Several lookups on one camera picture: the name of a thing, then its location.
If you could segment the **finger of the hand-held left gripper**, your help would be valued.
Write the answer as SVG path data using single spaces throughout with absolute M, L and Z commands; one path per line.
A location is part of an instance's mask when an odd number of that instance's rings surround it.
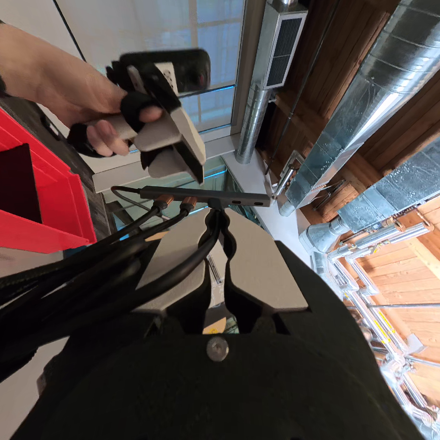
M 191 148 L 184 141 L 147 152 L 147 171 L 152 178 L 187 173 L 199 184 L 204 183 L 205 144 Z
M 184 152 L 198 164 L 206 163 L 205 144 L 183 107 L 171 113 L 164 110 L 158 120 L 146 123 L 133 138 L 134 146 L 141 153 L 158 152 L 179 143 L 184 144 Z

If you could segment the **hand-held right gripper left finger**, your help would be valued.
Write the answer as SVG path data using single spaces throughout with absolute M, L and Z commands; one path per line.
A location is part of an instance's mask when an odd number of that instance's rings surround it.
M 133 313 L 172 318 L 184 333 L 202 333 L 212 299 L 206 257 L 216 244 L 221 216 L 206 210 L 186 217 L 160 241 L 135 294 L 145 294 Z

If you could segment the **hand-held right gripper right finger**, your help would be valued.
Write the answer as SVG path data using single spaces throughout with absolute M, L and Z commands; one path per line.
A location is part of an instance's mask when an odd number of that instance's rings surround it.
M 260 318 L 307 310 L 308 303 L 271 235 L 230 208 L 222 217 L 227 257 L 224 302 L 239 333 L 251 333 Z

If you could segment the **grey usb hub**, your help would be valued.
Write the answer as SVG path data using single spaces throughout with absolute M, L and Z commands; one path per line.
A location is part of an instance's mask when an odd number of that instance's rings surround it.
M 184 201 L 186 198 L 195 198 L 197 202 L 206 203 L 212 208 L 219 206 L 221 208 L 228 206 L 270 207 L 272 202 L 272 198 L 265 193 L 255 194 L 158 186 L 145 186 L 140 189 L 140 197 L 143 199 L 156 199 L 161 195 L 172 196 L 174 201 Z

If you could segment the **person's left hand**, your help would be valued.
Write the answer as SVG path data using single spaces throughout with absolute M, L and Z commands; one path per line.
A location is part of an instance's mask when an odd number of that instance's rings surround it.
M 87 138 L 103 157 L 129 154 L 108 115 L 126 92 L 83 60 L 12 25 L 0 25 L 1 95 L 48 108 L 66 127 L 96 121 Z

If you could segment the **large window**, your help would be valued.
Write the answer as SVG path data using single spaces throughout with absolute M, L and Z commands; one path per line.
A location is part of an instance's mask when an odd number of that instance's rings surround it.
M 160 0 L 159 43 L 166 49 L 202 48 L 211 61 L 207 92 L 181 99 L 200 132 L 229 125 L 232 118 L 245 1 Z

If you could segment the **thin silver insulated pipe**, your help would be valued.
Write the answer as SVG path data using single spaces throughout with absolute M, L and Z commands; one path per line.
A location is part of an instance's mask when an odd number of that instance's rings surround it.
M 272 184 L 272 200 L 277 200 L 279 195 L 287 189 L 304 161 L 305 158 L 300 152 L 297 150 L 292 151 L 288 161 L 281 171 L 280 178 L 276 183 Z

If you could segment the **red plastic bin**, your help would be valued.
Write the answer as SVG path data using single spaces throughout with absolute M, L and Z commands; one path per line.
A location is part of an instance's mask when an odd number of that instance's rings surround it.
M 1 248 L 49 254 L 96 241 L 80 177 L 1 109 Z

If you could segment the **silver insulated pipe bundle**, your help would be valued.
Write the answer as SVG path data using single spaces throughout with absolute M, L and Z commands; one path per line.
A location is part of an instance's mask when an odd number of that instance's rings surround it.
M 341 300 L 347 299 L 360 315 L 366 329 L 363 330 L 371 349 L 385 355 L 379 362 L 382 376 L 402 409 L 418 428 L 424 439 L 439 439 L 439 408 L 429 405 L 416 388 L 409 372 L 411 356 L 416 352 L 416 344 L 411 348 L 394 330 L 383 315 L 382 308 L 394 305 L 374 305 L 370 297 L 379 294 L 373 280 L 360 266 L 358 260 L 372 255 L 381 246 L 396 244 L 417 238 L 431 232 L 432 224 L 426 220 L 411 227 L 405 227 L 397 220 L 384 225 L 354 243 L 336 247 L 340 237 L 349 227 L 340 217 L 329 223 L 308 226 L 299 236 L 303 247 L 311 256 L 313 270 L 333 289 Z

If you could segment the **thin black ceiling pipe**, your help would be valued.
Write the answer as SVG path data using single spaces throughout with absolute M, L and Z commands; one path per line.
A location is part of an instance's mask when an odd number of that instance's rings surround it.
M 295 98 L 295 100 L 293 102 L 293 105 L 292 105 L 292 107 L 291 107 L 291 109 L 290 109 L 290 111 L 289 111 L 289 113 L 287 115 L 287 120 L 286 120 L 286 122 L 285 122 L 285 124 L 283 126 L 282 131 L 281 131 L 281 134 L 279 136 L 277 145 L 276 145 L 274 151 L 272 152 L 271 156 L 269 157 L 269 160 L 268 160 L 268 163 L 267 163 L 267 168 L 266 168 L 265 173 L 264 173 L 265 176 L 267 176 L 267 174 L 269 173 L 269 171 L 270 171 L 270 169 L 272 167 L 273 161 L 274 161 L 275 156 L 276 156 L 276 154 L 278 152 L 278 149 L 279 149 L 279 147 L 281 145 L 283 137 L 284 137 L 284 135 L 285 135 L 285 133 L 286 133 L 288 127 L 289 127 L 289 124 L 291 122 L 291 119 L 293 117 L 295 109 L 297 107 L 297 104 L 298 104 L 298 102 L 300 100 L 300 97 L 301 97 L 301 95 L 302 95 L 302 93 L 303 93 L 303 91 L 305 89 L 305 85 L 307 83 L 307 80 L 309 79 L 309 76 L 310 76 L 310 74 L 311 74 L 311 72 L 312 72 L 312 70 L 313 70 L 313 68 L 314 68 L 314 66 L 316 64 L 317 58 L 318 58 L 319 53 L 320 53 L 321 48 L 322 48 L 323 41 L 325 40 L 325 38 L 327 36 L 327 33 L 328 33 L 328 30 L 329 30 L 329 28 L 332 25 L 332 22 L 333 22 L 335 14 L 336 14 L 336 11 L 337 11 L 337 9 L 339 7 L 339 4 L 340 4 L 340 0 L 335 1 L 334 5 L 333 5 L 333 8 L 331 10 L 331 13 L 330 13 L 330 15 L 329 15 L 329 17 L 328 17 L 328 19 L 326 21 L 325 27 L 324 27 L 324 29 L 322 31 L 322 34 L 321 34 L 320 40 L 318 42 L 318 45 L 316 47 L 316 50 L 315 50 L 315 52 L 313 54 L 311 62 L 309 63 L 309 66 L 308 66 L 308 69 L 306 71 L 306 74 L 304 75 L 303 80 L 301 82 L 300 89 L 299 89 L 299 91 L 297 93 L 297 96 L 296 96 L 296 98 Z

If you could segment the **white ceiling vent unit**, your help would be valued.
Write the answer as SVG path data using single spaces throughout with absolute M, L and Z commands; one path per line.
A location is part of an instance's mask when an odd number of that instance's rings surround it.
M 284 85 L 308 9 L 298 1 L 267 1 L 261 36 L 267 44 L 262 56 L 262 89 Z

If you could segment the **glass partition wall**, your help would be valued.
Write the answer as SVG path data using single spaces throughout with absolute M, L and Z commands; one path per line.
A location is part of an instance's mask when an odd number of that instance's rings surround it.
M 201 189 L 201 190 L 223 190 L 230 192 L 261 193 L 270 194 L 271 185 L 267 179 L 257 176 L 256 184 L 249 184 L 243 188 L 235 176 L 229 170 L 223 157 L 218 156 L 207 161 L 205 167 L 204 183 L 198 184 L 187 173 L 178 173 L 164 178 L 145 177 L 131 183 L 114 183 L 112 186 L 124 186 L 133 189 L 140 189 L 144 186 L 177 187 L 182 189 Z M 109 222 L 111 229 L 120 231 L 138 218 L 144 216 L 151 208 L 153 200 L 143 199 L 139 194 L 117 190 L 123 198 L 115 195 L 111 189 L 103 191 L 102 195 L 109 212 Z

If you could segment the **round spiral metal duct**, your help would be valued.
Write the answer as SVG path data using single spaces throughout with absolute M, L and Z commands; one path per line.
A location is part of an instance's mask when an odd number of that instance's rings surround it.
M 251 80 L 239 146 L 235 152 L 236 161 L 242 165 L 251 162 L 271 92 L 271 89 L 263 89 L 256 80 Z

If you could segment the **wide flared metal duct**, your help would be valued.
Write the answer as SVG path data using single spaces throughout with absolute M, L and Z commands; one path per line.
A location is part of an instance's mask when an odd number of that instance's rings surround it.
M 440 141 L 424 149 L 338 210 L 331 222 L 309 226 L 299 236 L 308 252 L 328 253 L 340 236 L 357 233 L 439 194 Z

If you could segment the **rectangular metal duct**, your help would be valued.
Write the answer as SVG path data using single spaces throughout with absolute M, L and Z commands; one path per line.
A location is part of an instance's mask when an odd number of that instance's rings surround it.
M 403 0 L 291 181 L 283 217 L 310 204 L 349 159 L 439 70 L 440 2 Z

